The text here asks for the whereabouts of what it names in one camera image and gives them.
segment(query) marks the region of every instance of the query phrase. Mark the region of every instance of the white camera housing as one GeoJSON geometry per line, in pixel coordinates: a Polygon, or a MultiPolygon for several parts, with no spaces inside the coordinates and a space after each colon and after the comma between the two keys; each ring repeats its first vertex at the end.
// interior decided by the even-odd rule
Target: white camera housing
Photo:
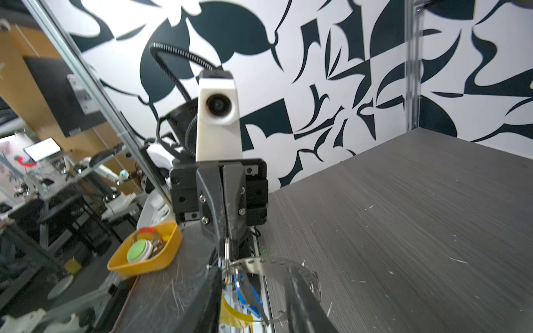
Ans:
{"type": "Polygon", "coordinates": [[[196,161],[242,159],[239,119],[237,88],[231,73],[203,70],[199,80],[196,161]],[[223,95],[230,101],[229,110],[223,116],[209,110],[207,101],[214,95],[223,95]]]}

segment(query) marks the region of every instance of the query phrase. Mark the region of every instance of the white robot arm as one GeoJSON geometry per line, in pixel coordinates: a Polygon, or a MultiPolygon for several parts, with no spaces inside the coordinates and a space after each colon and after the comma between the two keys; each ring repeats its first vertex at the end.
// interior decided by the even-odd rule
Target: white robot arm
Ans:
{"type": "MultiPolygon", "coordinates": [[[[163,140],[168,144],[174,143],[171,139],[166,137],[164,137],[163,140]]],[[[177,152],[181,152],[182,150],[182,147],[176,149],[177,152]]],[[[150,144],[150,147],[147,148],[146,152],[156,167],[167,170],[172,168],[172,160],[174,159],[174,156],[159,143],[154,142],[150,144]]]]}
{"type": "MultiPolygon", "coordinates": [[[[89,163],[91,162],[91,157],[86,157],[82,159],[79,163],[83,166],[89,167],[89,163]]],[[[128,179],[130,179],[130,174],[126,170],[120,171],[120,173],[117,175],[114,173],[110,168],[108,168],[105,165],[99,165],[94,167],[94,171],[101,177],[104,177],[106,179],[109,179],[110,181],[114,182],[117,185],[121,185],[128,179]]]]}

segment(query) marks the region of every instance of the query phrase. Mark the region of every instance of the monitor screen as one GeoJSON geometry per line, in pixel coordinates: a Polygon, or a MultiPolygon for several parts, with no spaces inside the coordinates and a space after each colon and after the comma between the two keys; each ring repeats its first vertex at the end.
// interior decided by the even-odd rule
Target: monitor screen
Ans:
{"type": "Polygon", "coordinates": [[[41,142],[37,142],[34,145],[24,148],[24,151],[26,152],[26,154],[30,155],[30,157],[35,162],[37,162],[39,160],[42,160],[43,158],[60,152],[61,147],[59,147],[59,145],[54,141],[54,139],[49,137],[48,139],[45,139],[41,142]]]}

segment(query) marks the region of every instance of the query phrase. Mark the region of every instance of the green button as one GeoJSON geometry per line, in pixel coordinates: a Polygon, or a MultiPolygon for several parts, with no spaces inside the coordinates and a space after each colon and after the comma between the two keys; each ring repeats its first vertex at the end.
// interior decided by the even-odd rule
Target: green button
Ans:
{"type": "Polygon", "coordinates": [[[144,239],[138,240],[131,246],[130,250],[128,251],[128,261],[134,261],[138,259],[146,249],[146,241],[144,239]]]}

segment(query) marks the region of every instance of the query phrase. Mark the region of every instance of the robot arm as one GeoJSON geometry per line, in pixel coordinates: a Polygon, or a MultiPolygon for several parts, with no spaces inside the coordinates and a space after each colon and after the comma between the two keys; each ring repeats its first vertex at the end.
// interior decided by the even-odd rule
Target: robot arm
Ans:
{"type": "MultiPolygon", "coordinates": [[[[89,163],[91,162],[90,157],[86,157],[82,159],[79,163],[85,167],[89,167],[89,163]]],[[[105,165],[99,165],[97,167],[94,167],[94,171],[101,177],[104,177],[106,179],[109,179],[113,183],[117,185],[121,185],[128,179],[130,179],[130,174],[126,170],[120,171],[120,173],[117,175],[114,173],[110,168],[108,168],[105,165]]]]}
{"type": "Polygon", "coordinates": [[[315,273],[289,259],[239,257],[239,244],[247,237],[248,227],[267,221],[267,166],[260,159],[243,159],[237,90],[231,74],[204,70],[199,87],[196,161],[172,164],[173,155],[164,154],[161,146],[158,155],[150,155],[160,158],[153,160],[158,167],[172,165],[169,178],[176,221],[184,222],[187,212],[198,212],[204,234],[214,239],[220,263],[210,266],[175,331],[214,331],[222,290],[231,285],[242,305],[267,326],[288,320],[290,332],[336,332],[319,304],[315,273]],[[267,318],[247,274],[260,274],[284,285],[286,313],[267,318]]]}
{"type": "MultiPolygon", "coordinates": [[[[167,143],[172,144],[170,139],[164,137],[163,140],[167,143]]],[[[172,168],[172,160],[174,156],[169,153],[161,144],[154,142],[146,149],[148,156],[154,162],[154,165],[160,169],[170,170],[172,168]]]]}

